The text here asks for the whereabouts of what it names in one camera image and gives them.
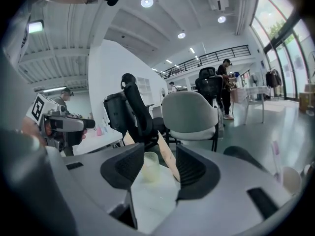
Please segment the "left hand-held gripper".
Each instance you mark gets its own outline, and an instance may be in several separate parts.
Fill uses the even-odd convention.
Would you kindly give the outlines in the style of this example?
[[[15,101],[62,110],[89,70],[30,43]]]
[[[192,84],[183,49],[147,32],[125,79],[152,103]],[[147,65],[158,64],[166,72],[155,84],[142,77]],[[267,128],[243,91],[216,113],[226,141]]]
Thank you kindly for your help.
[[[72,154],[73,146],[82,142],[84,129],[94,127],[93,119],[71,117],[64,105],[40,93],[26,113],[26,134],[65,154]]]

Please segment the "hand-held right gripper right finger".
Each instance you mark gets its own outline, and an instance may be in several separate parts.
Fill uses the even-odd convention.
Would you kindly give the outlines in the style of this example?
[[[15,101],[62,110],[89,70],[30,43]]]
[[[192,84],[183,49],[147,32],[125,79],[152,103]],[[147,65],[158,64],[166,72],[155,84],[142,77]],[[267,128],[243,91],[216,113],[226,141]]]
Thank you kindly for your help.
[[[274,215],[290,193],[245,149],[178,145],[181,187],[156,236],[233,236]]]

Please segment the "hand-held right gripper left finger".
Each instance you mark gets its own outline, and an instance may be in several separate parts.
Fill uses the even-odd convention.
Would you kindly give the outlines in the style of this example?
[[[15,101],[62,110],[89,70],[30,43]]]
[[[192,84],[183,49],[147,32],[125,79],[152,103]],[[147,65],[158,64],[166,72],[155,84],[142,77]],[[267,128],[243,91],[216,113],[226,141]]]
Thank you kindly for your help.
[[[63,158],[74,180],[111,217],[137,229],[131,186],[144,163],[144,145],[136,143]]]

